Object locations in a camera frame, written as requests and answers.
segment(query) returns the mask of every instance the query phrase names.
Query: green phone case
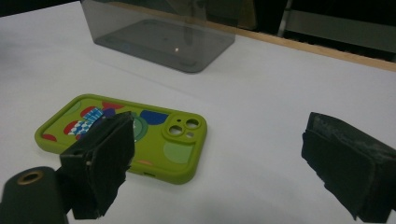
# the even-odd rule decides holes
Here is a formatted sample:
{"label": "green phone case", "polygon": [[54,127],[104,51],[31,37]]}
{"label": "green phone case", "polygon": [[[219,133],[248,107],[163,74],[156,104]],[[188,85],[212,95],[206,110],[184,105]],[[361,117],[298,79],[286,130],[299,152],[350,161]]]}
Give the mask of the green phone case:
{"label": "green phone case", "polygon": [[205,119],[197,114],[84,94],[38,128],[35,141],[61,154],[95,122],[125,111],[134,117],[135,154],[129,171],[173,184],[191,180],[207,131]]}

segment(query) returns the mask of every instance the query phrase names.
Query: camera cutout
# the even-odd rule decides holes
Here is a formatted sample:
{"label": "camera cutout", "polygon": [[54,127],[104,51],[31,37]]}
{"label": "camera cutout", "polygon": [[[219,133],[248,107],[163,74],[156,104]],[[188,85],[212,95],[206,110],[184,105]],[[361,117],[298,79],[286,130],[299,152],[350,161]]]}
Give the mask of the camera cutout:
{"label": "camera cutout", "polygon": [[194,133],[186,133],[186,137],[193,138],[194,137]]}
{"label": "camera cutout", "polygon": [[183,129],[178,125],[174,125],[169,129],[169,133],[172,135],[180,135],[182,132]]}
{"label": "camera cutout", "polygon": [[189,119],[189,120],[187,120],[186,125],[190,129],[195,129],[198,127],[199,122],[196,119]]}

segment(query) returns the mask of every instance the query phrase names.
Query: table surface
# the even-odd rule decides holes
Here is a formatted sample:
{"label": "table surface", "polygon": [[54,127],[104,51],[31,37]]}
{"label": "table surface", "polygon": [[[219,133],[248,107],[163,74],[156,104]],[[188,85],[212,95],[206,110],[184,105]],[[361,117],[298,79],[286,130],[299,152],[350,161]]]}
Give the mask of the table surface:
{"label": "table surface", "polygon": [[206,118],[192,181],[128,174],[104,217],[69,213],[70,223],[361,223],[301,158],[309,113],[396,147],[396,73],[386,70],[237,36],[206,70],[186,75],[93,44],[79,2],[1,18],[0,50],[0,183],[60,166],[34,133],[83,93]]}

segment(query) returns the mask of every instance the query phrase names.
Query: transparent container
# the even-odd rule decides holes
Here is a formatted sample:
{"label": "transparent container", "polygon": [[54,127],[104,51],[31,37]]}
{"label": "transparent container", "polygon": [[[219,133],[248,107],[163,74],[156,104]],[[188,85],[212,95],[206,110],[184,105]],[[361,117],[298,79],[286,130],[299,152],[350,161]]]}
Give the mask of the transparent container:
{"label": "transparent container", "polygon": [[242,0],[82,0],[94,43],[186,73],[235,40]]}

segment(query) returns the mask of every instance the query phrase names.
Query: wooden edge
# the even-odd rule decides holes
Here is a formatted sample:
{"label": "wooden edge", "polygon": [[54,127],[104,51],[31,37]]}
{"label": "wooden edge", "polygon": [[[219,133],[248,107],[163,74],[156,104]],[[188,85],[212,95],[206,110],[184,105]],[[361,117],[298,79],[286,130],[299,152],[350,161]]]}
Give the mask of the wooden edge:
{"label": "wooden edge", "polygon": [[[160,12],[160,11],[143,8],[143,7],[136,7],[133,5],[122,3],[122,2],[115,1],[115,2],[109,2],[109,4],[112,6],[115,6],[115,7],[129,8],[132,10],[141,11],[141,12],[153,15],[153,16],[163,17],[163,18],[167,18],[167,19],[178,20],[178,21],[186,20],[185,17],[180,17],[178,15]],[[224,32],[232,32],[232,33],[235,33],[236,35],[245,36],[245,37],[252,38],[255,40],[280,45],[280,46],[288,47],[291,49],[303,50],[306,52],[311,52],[311,53],[315,53],[315,54],[319,54],[319,55],[323,55],[323,56],[328,56],[328,57],[331,57],[334,59],[344,60],[344,61],[351,62],[351,63],[359,63],[359,64],[363,64],[363,65],[367,65],[367,66],[372,66],[372,67],[396,72],[396,63],[391,63],[391,62],[374,59],[374,58],[368,58],[368,57],[360,56],[357,54],[339,51],[337,49],[329,49],[329,48],[325,48],[325,47],[318,46],[318,45],[310,45],[310,44],[306,44],[306,43],[301,43],[298,41],[289,40],[289,39],[285,39],[285,38],[278,37],[278,36],[256,33],[256,32],[243,30],[243,29],[237,29],[237,28],[233,28],[233,27],[229,27],[229,26],[225,26],[225,25],[221,25],[221,24],[216,24],[216,23],[213,23],[210,21],[198,21],[196,19],[189,19],[186,22],[191,22],[191,23],[195,23],[195,24],[203,24],[204,23],[206,26],[208,26],[210,28],[218,29],[218,30],[221,30]]]}
{"label": "wooden edge", "polygon": [[348,61],[351,63],[359,63],[359,64],[363,64],[363,65],[367,65],[367,66],[372,66],[372,67],[396,72],[396,63],[391,63],[391,62],[374,59],[374,58],[368,58],[368,57],[360,56],[357,54],[339,51],[336,49],[329,49],[329,48],[325,48],[322,46],[310,45],[310,44],[306,44],[306,43],[297,42],[294,40],[281,38],[278,36],[266,35],[266,34],[251,32],[251,31],[247,31],[247,30],[242,30],[242,29],[236,29],[236,34],[245,36],[245,37],[249,37],[252,39],[264,41],[267,43],[285,46],[285,47],[292,48],[292,49],[303,50],[303,51],[316,53],[316,54],[323,55],[323,56],[332,57],[335,59]]}

